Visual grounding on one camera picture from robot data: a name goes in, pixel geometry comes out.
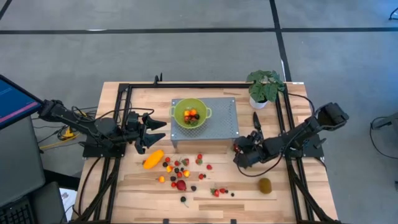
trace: potted plant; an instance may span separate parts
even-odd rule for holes
[[[278,90],[285,90],[284,83],[275,71],[257,70],[248,75],[246,82],[253,82],[249,87],[249,94],[250,105],[255,109],[265,107],[268,101],[275,102]]]

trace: computer monitor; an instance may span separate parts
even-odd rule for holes
[[[0,130],[32,113],[43,101],[0,75]]]

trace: wooden table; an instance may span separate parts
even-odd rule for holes
[[[114,109],[117,89],[120,83],[104,83],[99,101],[98,114],[100,116]],[[288,83],[289,93],[307,95],[302,83]],[[147,150],[145,155],[136,152],[134,145],[128,145],[126,155],[121,159],[118,176],[118,186],[113,208],[113,223],[161,223],[164,218],[170,219],[171,223],[229,223],[231,219],[237,219],[238,223],[295,223],[292,196],[289,187],[287,169],[284,159],[277,167],[262,177],[267,177],[272,182],[273,191],[269,195],[260,193],[257,189],[257,181],[262,177],[245,177],[240,174],[236,165],[232,162],[234,153],[227,144],[215,144],[213,146],[202,146],[201,144],[189,144],[187,151],[174,149],[170,141],[170,102],[173,98],[206,98],[206,97],[235,97],[238,112],[239,132],[241,135],[250,134],[254,129],[252,114],[257,111],[264,137],[273,137],[280,133],[279,122],[275,103],[268,103],[264,109],[255,110],[249,105],[247,89],[221,89],[221,88],[137,88],[132,91],[131,103],[134,107],[153,108],[155,113],[152,117],[156,120],[166,121],[168,124],[156,130],[158,133],[166,133],[166,137]],[[310,107],[303,98],[291,96],[290,104],[295,124],[303,122],[310,116]],[[287,114],[281,96],[282,111],[286,130],[289,130]],[[160,162],[151,170],[142,168],[142,161],[150,153],[162,149],[165,156],[172,160],[189,158],[188,169],[191,176],[186,180],[188,190],[186,192],[171,188],[170,175]],[[198,152],[203,153],[201,166],[195,164]],[[81,176],[78,195],[81,185],[87,175],[95,158],[85,162]],[[89,176],[84,196],[83,207],[86,208],[98,191],[98,186],[103,169],[103,161],[93,169]],[[272,166],[275,160],[266,164],[256,164],[253,168],[246,170],[248,174],[257,174]],[[318,202],[319,206],[330,217],[337,219],[333,198],[331,196],[328,177],[325,168],[315,159],[303,159],[305,173],[307,176],[310,193]],[[213,170],[206,170],[206,165],[211,164]],[[206,179],[199,180],[198,175],[204,173]],[[159,183],[156,178],[164,175],[166,182]],[[190,186],[197,187],[196,192],[190,190]],[[224,187],[230,194],[221,194],[219,198],[211,195],[210,189]],[[305,206],[300,193],[300,204],[302,216],[306,219]],[[187,198],[186,207],[180,202],[180,197]],[[105,195],[101,209],[101,218],[105,217],[108,195]]]

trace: white pot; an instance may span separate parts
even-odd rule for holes
[[[268,100],[265,101],[264,103],[257,103],[257,102],[254,101],[254,99],[251,98],[251,96],[250,96],[249,102],[250,102],[250,105],[251,105],[253,108],[255,108],[255,109],[261,109],[261,108],[263,108],[263,107],[266,106],[266,104],[268,103]]]

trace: green bowl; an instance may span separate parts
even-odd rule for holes
[[[200,115],[197,125],[192,126],[191,124],[186,124],[184,121],[184,111],[187,108],[194,108]],[[178,125],[183,128],[193,129],[201,126],[207,118],[211,117],[211,109],[206,107],[206,104],[199,99],[187,98],[180,100],[177,105],[172,106],[170,109],[170,115],[174,117]]]

